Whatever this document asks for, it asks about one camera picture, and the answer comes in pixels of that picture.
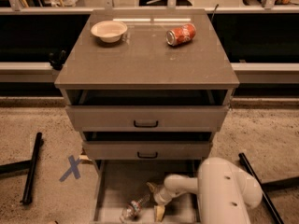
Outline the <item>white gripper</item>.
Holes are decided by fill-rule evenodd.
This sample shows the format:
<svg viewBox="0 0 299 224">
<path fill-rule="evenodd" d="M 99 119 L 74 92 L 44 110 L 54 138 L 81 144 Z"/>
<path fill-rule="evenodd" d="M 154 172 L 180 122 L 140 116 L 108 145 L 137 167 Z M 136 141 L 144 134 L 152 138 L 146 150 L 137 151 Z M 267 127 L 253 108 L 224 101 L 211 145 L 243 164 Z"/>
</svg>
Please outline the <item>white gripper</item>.
<svg viewBox="0 0 299 224">
<path fill-rule="evenodd" d="M 147 182 L 147 186 L 153 193 L 154 201 L 158 204 L 154 206 L 154 219 L 156 222 L 162 222 L 165 213 L 165 205 L 172 201 L 172 196 L 164 185 Z"/>
</svg>

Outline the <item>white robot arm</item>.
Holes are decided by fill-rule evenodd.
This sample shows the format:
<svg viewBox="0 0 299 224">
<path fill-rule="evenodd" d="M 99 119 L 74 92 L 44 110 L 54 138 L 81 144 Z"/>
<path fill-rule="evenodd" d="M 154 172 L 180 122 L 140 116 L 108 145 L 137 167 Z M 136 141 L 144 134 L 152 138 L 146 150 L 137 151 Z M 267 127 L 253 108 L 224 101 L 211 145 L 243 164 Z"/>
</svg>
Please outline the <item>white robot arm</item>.
<svg viewBox="0 0 299 224">
<path fill-rule="evenodd" d="M 262 201 L 257 179 L 222 158 L 204 160 L 197 177 L 168 175 L 162 185 L 148 182 L 154 201 L 160 206 L 192 193 L 199 201 L 201 224 L 251 224 L 248 210 Z"/>
</svg>

